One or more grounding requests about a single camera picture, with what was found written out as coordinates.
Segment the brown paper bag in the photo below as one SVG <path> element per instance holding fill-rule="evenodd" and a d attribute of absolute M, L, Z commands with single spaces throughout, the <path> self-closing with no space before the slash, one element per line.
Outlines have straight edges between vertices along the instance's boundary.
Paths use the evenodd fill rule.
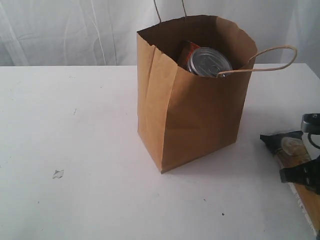
<path fill-rule="evenodd" d="M 201 76 L 178 64 L 183 41 L 222 53 L 232 70 Z M 236 142 L 254 63 L 255 41 L 235 22 L 185 15 L 139 30 L 138 134 L 161 173 Z"/>

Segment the brown coffee pouch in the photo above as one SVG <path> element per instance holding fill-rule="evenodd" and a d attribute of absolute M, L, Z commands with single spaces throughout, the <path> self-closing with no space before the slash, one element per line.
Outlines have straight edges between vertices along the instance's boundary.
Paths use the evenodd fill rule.
<path fill-rule="evenodd" d="M 177 64 L 182 67 L 183 69 L 187 68 L 188 65 L 188 61 L 192 55 L 192 53 L 196 50 L 200 48 L 199 45 L 191 42 L 191 41 L 187 41 L 187 40 L 183 40 L 180 45 L 179 45 L 179 56 L 177 59 Z"/>

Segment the small clear plastic scrap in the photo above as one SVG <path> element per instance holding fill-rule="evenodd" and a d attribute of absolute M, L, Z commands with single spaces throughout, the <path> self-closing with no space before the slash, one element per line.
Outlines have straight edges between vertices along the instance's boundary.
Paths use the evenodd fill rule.
<path fill-rule="evenodd" d="M 64 170 L 63 169 L 62 170 L 55 170 L 52 178 L 53 179 L 60 179 L 60 178 L 63 177 L 63 175 L 64 175 Z"/>

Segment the spaghetti pasta package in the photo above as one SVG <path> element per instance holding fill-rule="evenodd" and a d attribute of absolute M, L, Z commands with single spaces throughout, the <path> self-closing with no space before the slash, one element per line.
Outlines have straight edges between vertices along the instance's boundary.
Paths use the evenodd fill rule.
<path fill-rule="evenodd" d="M 303 141 L 303 134 L 301 130 L 296 130 L 271 135 L 261 134 L 259 138 L 277 159 L 281 170 L 313 160 Z M 304 212 L 318 240 L 320 238 L 320 194 L 308 190 L 304 185 L 290 182 L 284 184 L 289 185 L 297 198 L 299 207 Z"/>

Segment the silver pull-tab tin can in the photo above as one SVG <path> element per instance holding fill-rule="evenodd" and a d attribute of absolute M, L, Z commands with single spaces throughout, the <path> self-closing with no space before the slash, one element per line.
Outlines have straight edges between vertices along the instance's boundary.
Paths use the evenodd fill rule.
<path fill-rule="evenodd" d="M 187 61 L 186 69 L 201 77 L 218 77 L 220 72 L 232 71 L 232 65 L 219 51 L 200 47 L 194 50 Z"/>

